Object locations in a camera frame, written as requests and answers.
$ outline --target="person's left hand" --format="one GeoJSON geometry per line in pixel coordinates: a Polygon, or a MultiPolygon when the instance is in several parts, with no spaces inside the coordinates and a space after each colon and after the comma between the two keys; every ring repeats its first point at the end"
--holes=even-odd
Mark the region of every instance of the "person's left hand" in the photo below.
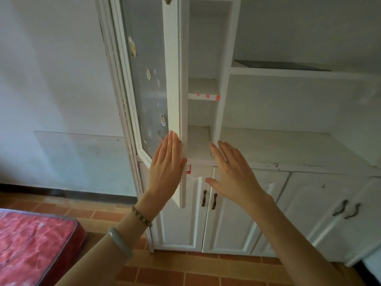
{"type": "Polygon", "coordinates": [[[176,191],[187,163],[181,158],[181,148],[177,134],[169,131],[152,158],[147,192],[163,207],[176,191]]]}

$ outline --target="cabinet door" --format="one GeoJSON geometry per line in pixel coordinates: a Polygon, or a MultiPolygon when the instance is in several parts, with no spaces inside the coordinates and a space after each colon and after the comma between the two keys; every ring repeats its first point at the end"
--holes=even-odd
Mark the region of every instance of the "cabinet door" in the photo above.
{"type": "Polygon", "coordinates": [[[381,178],[371,178],[362,191],[350,199],[340,219],[313,242],[326,259],[352,266],[380,245],[380,190],[381,178]]]}
{"type": "MultiPolygon", "coordinates": [[[[129,108],[137,154],[149,168],[169,130],[186,142],[187,120],[181,117],[188,114],[182,104],[188,77],[179,74],[186,65],[179,30],[186,22],[180,10],[185,2],[110,1],[128,101],[123,105],[129,108]]],[[[173,196],[179,207],[185,206],[185,182],[173,196]]]]}
{"type": "MultiPolygon", "coordinates": [[[[253,170],[261,187],[276,200],[288,172],[253,170]]],[[[218,168],[213,176],[220,180],[218,168]]],[[[251,217],[236,203],[211,191],[202,251],[205,253],[250,255],[260,230],[251,217]]]]}
{"type": "MultiPolygon", "coordinates": [[[[349,199],[364,186],[367,177],[321,173],[293,173],[279,198],[278,207],[296,228],[312,242],[337,218],[342,201],[349,199]]],[[[253,255],[276,257],[261,235],[253,255]]]]}
{"type": "MultiPolygon", "coordinates": [[[[139,168],[146,189],[148,168],[142,162],[139,168]]],[[[186,177],[186,207],[179,209],[174,201],[169,200],[152,223],[150,230],[155,249],[201,252],[210,192],[210,186],[204,180],[212,176],[212,170],[211,166],[192,166],[191,174],[186,177]]]]}

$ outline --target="black baseboard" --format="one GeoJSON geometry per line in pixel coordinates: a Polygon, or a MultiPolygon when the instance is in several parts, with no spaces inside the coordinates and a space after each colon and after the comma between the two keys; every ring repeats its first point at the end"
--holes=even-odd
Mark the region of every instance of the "black baseboard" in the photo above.
{"type": "Polygon", "coordinates": [[[97,192],[69,191],[65,189],[50,189],[47,187],[19,186],[0,184],[0,192],[16,192],[20,194],[36,194],[49,197],[65,197],[68,199],[108,202],[114,204],[135,205],[138,202],[137,197],[121,196],[113,194],[100,194],[97,192]]]}
{"type": "Polygon", "coordinates": [[[377,278],[368,270],[365,264],[360,261],[356,263],[353,268],[360,275],[361,279],[367,286],[381,286],[381,283],[377,280],[377,278]]]}

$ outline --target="red mattress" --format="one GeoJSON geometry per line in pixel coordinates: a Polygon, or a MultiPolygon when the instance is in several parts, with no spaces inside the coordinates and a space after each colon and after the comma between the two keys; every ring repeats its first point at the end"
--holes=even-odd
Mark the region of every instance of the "red mattress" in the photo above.
{"type": "Polygon", "coordinates": [[[70,218],[0,209],[0,286],[52,286],[86,239],[70,218]]]}

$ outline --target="bracelet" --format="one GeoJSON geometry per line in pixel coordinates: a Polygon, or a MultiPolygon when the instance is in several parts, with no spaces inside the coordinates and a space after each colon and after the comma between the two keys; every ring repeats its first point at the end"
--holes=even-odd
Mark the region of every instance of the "bracelet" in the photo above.
{"type": "Polygon", "coordinates": [[[152,223],[148,221],[145,217],[143,217],[142,214],[138,212],[134,206],[132,206],[131,209],[135,213],[135,215],[139,218],[140,221],[142,221],[147,227],[152,227],[152,223]]]}
{"type": "Polygon", "coordinates": [[[107,232],[111,239],[115,242],[115,244],[127,255],[128,258],[132,257],[132,252],[129,249],[129,247],[124,243],[122,237],[119,235],[117,229],[114,227],[109,228],[109,231],[107,232]]]}

